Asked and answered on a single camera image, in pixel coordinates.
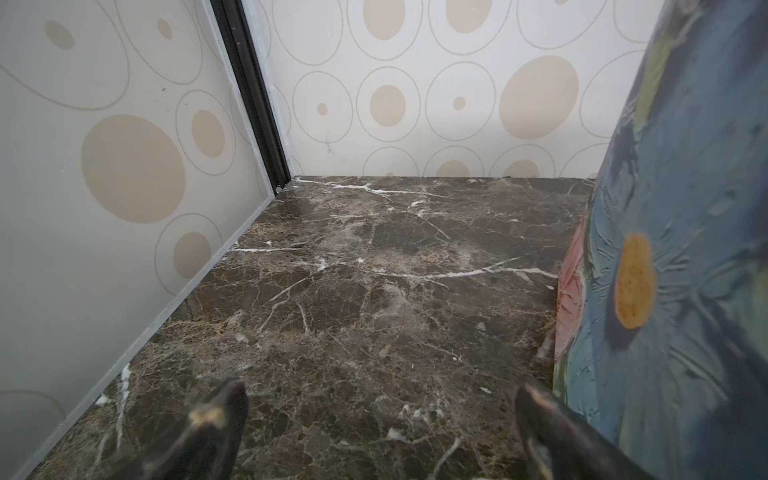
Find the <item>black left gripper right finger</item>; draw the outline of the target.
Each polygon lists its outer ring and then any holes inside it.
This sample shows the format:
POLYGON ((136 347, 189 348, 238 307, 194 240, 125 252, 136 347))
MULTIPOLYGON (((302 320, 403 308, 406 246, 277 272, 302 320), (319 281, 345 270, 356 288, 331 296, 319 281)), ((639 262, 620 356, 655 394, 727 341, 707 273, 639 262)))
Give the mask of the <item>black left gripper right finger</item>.
POLYGON ((540 382, 519 385, 515 415, 531 479, 651 477, 540 382))

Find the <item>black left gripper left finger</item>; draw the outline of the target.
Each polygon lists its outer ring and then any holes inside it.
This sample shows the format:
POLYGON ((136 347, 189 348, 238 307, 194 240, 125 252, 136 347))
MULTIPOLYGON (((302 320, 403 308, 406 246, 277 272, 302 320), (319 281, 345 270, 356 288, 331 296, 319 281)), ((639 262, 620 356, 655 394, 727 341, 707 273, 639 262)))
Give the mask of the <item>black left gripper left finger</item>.
POLYGON ((245 382, 227 379, 108 477, 227 480, 234 469, 248 408, 245 382))

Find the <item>floral paper bag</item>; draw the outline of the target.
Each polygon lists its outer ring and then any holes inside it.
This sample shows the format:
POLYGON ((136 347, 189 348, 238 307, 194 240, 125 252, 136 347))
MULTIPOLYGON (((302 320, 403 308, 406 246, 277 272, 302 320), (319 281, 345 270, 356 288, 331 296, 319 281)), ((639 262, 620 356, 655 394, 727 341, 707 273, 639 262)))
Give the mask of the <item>floral paper bag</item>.
POLYGON ((557 393, 658 479, 765 478, 765 2, 664 3, 583 240, 557 393))

